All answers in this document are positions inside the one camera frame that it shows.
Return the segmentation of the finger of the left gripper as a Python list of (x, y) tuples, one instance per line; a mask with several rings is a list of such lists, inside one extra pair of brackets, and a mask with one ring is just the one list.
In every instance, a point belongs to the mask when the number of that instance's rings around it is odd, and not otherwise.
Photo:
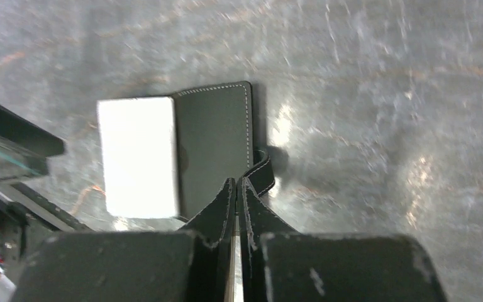
[(48, 159), (64, 152), (62, 139), (0, 105), (0, 184), (46, 176)]

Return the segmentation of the white card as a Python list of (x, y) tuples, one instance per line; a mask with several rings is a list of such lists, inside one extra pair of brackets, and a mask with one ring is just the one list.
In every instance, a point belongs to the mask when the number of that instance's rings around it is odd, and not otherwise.
[(178, 216), (174, 99), (100, 100), (97, 119), (107, 211), (123, 218)]

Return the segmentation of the black leather card holder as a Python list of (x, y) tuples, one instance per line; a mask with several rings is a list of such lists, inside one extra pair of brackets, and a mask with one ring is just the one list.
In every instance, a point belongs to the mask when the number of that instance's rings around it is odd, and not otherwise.
[(212, 202), (227, 178), (249, 178), (259, 196), (274, 186), (269, 154), (253, 143), (249, 82), (193, 87), (171, 96), (184, 218)]

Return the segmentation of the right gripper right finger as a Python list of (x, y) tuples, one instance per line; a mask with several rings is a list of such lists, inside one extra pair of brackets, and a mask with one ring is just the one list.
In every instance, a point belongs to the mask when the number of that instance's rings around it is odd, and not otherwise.
[(238, 181), (245, 301), (446, 301), (430, 256), (398, 233), (301, 233)]

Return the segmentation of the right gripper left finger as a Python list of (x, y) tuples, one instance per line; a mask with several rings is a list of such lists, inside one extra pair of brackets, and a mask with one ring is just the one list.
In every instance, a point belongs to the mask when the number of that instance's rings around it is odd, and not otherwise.
[(169, 232), (58, 232), (28, 257), (13, 301), (228, 301), (236, 184)]

